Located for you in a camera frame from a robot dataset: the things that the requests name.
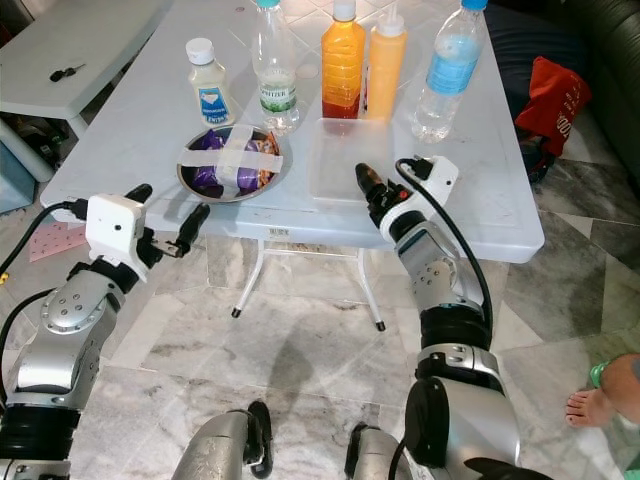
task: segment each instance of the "bottle label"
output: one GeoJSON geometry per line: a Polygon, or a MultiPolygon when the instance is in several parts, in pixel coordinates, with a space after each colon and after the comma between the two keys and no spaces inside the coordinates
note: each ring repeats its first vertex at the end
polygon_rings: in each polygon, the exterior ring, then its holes
{"type": "Polygon", "coordinates": [[[263,84],[260,86],[260,104],[262,108],[273,113],[286,112],[296,104],[296,87],[273,86],[263,84]]]}
{"type": "Polygon", "coordinates": [[[427,74],[427,85],[435,93],[442,95],[462,93],[469,85],[476,63],[477,59],[472,62],[460,62],[449,60],[434,52],[427,74]]]}
{"type": "Polygon", "coordinates": [[[207,123],[218,124],[229,120],[229,109],[218,87],[199,88],[200,112],[207,123]]]}

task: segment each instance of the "white cap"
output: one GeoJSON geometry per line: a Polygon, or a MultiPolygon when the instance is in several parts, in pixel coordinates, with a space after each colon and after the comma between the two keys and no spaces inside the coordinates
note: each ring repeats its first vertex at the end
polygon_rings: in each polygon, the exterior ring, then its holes
{"type": "Polygon", "coordinates": [[[356,0],[333,0],[333,18],[339,22],[356,18],[356,0]]]}
{"type": "Polygon", "coordinates": [[[397,2],[391,5],[391,11],[387,15],[380,17],[376,30],[385,37],[397,37],[404,33],[404,18],[398,15],[397,2]]]}
{"type": "Polygon", "coordinates": [[[206,65],[216,58],[213,54],[213,44],[206,38],[194,38],[187,42],[187,57],[194,65],[206,65]]]}

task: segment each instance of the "gray tile floor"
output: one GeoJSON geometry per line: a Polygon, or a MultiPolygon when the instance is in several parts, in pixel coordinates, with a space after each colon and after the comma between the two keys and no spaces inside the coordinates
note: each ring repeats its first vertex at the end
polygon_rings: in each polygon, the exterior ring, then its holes
{"type": "MultiPolygon", "coordinates": [[[[525,265],[482,262],[498,314],[492,350],[518,413],[522,462],[557,480],[621,479],[640,450],[638,428],[617,418],[573,430],[563,416],[593,364],[640,351],[640,203],[588,114],[534,194],[543,249],[525,265]]],[[[0,216],[2,251],[36,213],[0,216]]],[[[35,263],[21,255],[0,287],[0,315],[61,283],[86,254],[77,247],[35,263]]],[[[242,317],[232,319],[255,256],[253,241],[202,238],[136,288],[76,433],[73,478],[169,479],[199,425],[258,397],[272,410],[276,479],[342,478],[358,421],[402,435],[420,344],[399,262],[371,253],[388,326],[380,334],[355,265],[322,258],[268,257],[242,317]]],[[[37,311],[16,323],[7,364],[34,334],[37,311]]]]}

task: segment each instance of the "snack package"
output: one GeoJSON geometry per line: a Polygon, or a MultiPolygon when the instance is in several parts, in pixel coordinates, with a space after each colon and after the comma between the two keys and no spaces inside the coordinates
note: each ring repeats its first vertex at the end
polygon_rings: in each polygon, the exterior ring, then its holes
{"type": "MultiPolygon", "coordinates": [[[[209,130],[201,139],[198,145],[192,150],[219,150],[224,147],[226,138],[216,135],[213,130],[209,130]]],[[[246,151],[269,153],[279,155],[275,138],[270,133],[264,140],[249,140],[245,146],[246,151]]],[[[233,185],[225,185],[216,177],[218,166],[198,167],[193,179],[192,186],[199,188],[208,187],[237,187],[242,195],[254,192],[267,185],[273,177],[273,172],[269,170],[256,170],[253,168],[238,168],[238,174],[233,185]]]]}

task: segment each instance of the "water bottle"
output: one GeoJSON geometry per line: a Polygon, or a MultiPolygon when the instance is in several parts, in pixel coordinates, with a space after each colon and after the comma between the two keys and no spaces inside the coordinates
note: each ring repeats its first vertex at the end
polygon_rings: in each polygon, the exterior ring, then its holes
{"type": "Polygon", "coordinates": [[[251,54],[258,77],[264,125],[276,135],[295,130],[300,120],[296,107],[296,65],[291,33],[280,0],[258,0],[258,21],[251,54]]]}
{"type": "Polygon", "coordinates": [[[422,90],[411,129],[420,140],[433,143],[451,131],[486,38],[482,10],[487,0],[462,0],[436,37],[427,84],[422,90]]]}

